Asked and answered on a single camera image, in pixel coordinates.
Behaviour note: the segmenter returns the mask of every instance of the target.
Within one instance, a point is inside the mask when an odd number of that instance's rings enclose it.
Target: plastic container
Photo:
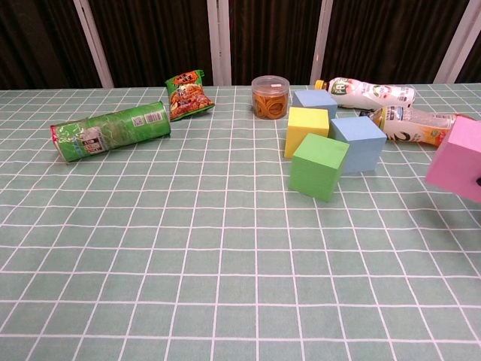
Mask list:
[[[408,108],[416,95],[408,86],[377,85],[346,77],[318,80],[315,89],[327,90],[340,107],[371,111],[391,105]]]
[[[390,141],[415,141],[439,147],[456,120],[457,114],[430,113],[413,108],[384,107],[362,111],[381,128]]]
[[[263,75],[252,82],[253,111],[259,118],[279,119],[287,114],[289,81],[276,75]]]

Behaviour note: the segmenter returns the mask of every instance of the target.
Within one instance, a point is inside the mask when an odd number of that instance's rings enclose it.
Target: white bottle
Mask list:
[[[327,90],[340,107],[372,111],[390,105],[410,107],[416,94],[407,86],[376,85],[346,77],[318,80],[315,89]]]

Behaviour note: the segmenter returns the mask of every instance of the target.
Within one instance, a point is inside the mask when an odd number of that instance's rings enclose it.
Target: dark brown curtain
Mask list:
[[[72,1],[2,0],[0,89],[101,86]]]
[[[229,0],[232,83],[273,74],[308,84],[320,0]]]
[[[95,0],[90,7],[115,86],[164,86],[198,68],[212,84],[206,1]]]
[[[321,78],[432,83],[467,3],[334,1]]]
[[[481,33],[474,42],[456,83],[481,83]]]

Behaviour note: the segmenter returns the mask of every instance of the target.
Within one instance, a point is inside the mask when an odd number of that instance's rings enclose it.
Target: green pringles can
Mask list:
[[[67,162],[171,133],[162,102],[50,126],[53,144]]]

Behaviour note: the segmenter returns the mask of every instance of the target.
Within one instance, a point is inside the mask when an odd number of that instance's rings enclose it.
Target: juice bottle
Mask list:
[[[390,141],[420,141],[439,146],[456,121],[457,114],[430,113],[406,107],[362,111],[385,132]]]
[[[414,89],[407,86],[376,85],[346,77],[318,80],[315,89],[327,90],[340,107],[372,111],[390,105],[410,107],[415,97]]]

